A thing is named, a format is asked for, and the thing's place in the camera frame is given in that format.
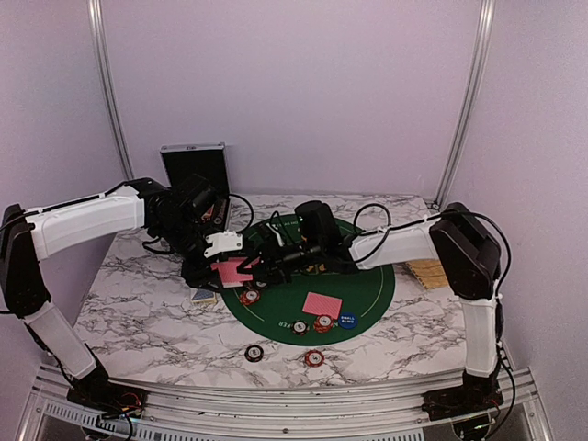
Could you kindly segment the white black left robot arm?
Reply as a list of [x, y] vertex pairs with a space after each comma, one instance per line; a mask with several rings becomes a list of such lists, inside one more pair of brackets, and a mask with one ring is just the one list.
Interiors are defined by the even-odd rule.
[[206, 287], [211, 231], [203, 220], [218, 200], [209, 181], [192, 175], [178, 187], [151, 178], [130, 180], [103, 193], [49, 207], [6, 208], [1, 225], [1, 291], [6, 313], [22, 321], [72, 376], [73, 387], [97, 409], [115, 402], [116, 389], [93, 352], [53, 303], [41, 263], [119, 232], [145, 230], [182, 259], [191, 288]]

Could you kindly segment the blue small blind button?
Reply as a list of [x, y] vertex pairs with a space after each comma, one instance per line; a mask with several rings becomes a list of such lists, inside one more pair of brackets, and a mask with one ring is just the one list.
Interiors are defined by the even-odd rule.
[[339, 327], [346, 330], [352, 330], [358, 326], [358, 318], [351, 312], [343, 312], [337, 322]]

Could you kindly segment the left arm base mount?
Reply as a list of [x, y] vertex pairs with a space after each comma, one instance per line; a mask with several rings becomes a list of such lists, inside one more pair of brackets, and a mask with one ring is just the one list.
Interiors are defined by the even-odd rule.
[[141, 388], [108, 383], [105, 388], [92, 392], [71, 387], [67, 392], [67, 400], [98, 410], [105, 419], [114, 419], [119, 416], [140, 417], [147, 395], [147, 391]]

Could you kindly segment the red card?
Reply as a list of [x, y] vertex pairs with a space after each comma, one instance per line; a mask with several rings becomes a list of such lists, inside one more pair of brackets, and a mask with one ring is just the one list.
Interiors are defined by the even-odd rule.
[[337, 319], [342, 304], [343, 300], [337, 297], [309, 292], [302, 306], [302, 311], [316, 316], [327, 315]]

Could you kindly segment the red beige 5 chip stack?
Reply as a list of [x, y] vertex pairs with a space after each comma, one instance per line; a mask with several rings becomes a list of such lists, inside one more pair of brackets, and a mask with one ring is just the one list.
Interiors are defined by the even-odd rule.
[[317, 368], [324, 363], [324, 355], [318, 350], [309, 350], [304, 356], [305, 364], [311, 368]]

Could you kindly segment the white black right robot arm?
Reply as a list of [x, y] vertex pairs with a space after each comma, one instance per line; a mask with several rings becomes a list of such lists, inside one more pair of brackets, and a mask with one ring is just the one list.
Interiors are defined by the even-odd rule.
[[257, 225], [260, 243], [238, 270], [257, 284], [287, 283], [295, 272], [323, 264], [330, 272], [355, 274], [396, 263], [438, 261], [465, 320], [466, 364], [455, 403], [473, 412], [497, 391], [503, 331], [500, 287], [509, 250], [496, 239], [499, 228], [484, 215], [452, 203], [436, 215], [403, 225], [340, 232], [329, 205], [312, 200], [295, 209], [301, 238], [282, 240], [283, 227]]

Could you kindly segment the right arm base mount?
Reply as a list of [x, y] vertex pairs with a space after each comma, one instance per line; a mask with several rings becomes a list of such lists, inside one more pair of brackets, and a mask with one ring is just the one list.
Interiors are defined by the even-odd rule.
[[423, 394], [423, 399], [421, 409], [431, 421], [482, 412], [504, 403], [500, 392], [483, 395], [479, 390], [467, 390], [463, 386], [431, 390]]

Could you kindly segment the black orange 100 chip stack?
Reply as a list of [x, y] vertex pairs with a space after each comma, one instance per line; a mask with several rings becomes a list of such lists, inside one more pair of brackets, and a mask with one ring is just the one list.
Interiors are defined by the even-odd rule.
[[249, 345], [245, 349], [244, 357], [249, 362], [259, 362], [264, 357], [264, 350], [260, 345]]

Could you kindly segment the red playing card deck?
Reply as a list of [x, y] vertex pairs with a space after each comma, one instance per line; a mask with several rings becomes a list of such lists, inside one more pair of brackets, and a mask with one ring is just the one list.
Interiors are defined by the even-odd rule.
[[212, 270], [216, 270], [220, 276], [220, 282], [223, 288], [238, 288], [246, 282], [251, 282], [254, 277], [251, 274], [242, 274], [237, 271], [237, 267], [245, 260], [244, 257], [231, 257], [225, 262], [214, 263], [211, 265]]

